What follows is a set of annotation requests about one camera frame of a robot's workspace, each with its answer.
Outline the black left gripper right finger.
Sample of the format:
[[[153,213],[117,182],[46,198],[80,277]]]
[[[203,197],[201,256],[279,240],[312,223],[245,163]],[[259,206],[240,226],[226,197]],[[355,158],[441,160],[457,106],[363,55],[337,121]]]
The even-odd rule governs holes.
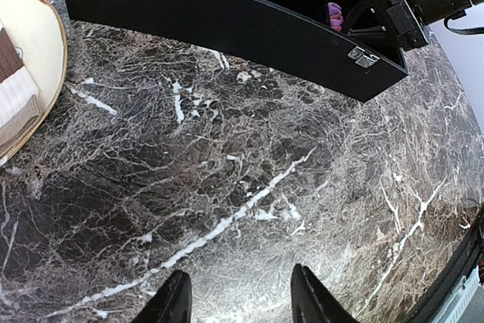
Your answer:
[[[307,266],[294,266],[290,292],[293,322],[357,322]]]

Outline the maroon purple striped sock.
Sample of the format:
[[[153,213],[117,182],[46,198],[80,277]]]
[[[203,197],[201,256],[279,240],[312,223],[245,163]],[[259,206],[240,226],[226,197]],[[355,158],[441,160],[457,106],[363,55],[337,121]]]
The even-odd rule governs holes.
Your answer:
[[[344,24],[342,8],[334,2],[329,2],[327,7],[330,19],[330,27],[337,32],[341,32]]]

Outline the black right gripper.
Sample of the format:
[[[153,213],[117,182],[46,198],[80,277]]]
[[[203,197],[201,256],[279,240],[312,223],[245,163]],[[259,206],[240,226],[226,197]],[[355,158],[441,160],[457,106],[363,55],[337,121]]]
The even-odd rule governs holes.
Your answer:
[[[380,25],[384,39],[410,51],[429,44],[429,33],[407,0],[359,0],[344,18],[343,30],[360,30]]]

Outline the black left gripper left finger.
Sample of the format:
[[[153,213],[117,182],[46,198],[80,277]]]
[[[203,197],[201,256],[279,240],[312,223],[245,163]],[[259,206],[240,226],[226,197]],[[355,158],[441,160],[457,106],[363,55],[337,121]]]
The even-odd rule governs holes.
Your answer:
[[[144,305],[132,323],[189,323],[192,311],[190,275],[175,270]]]

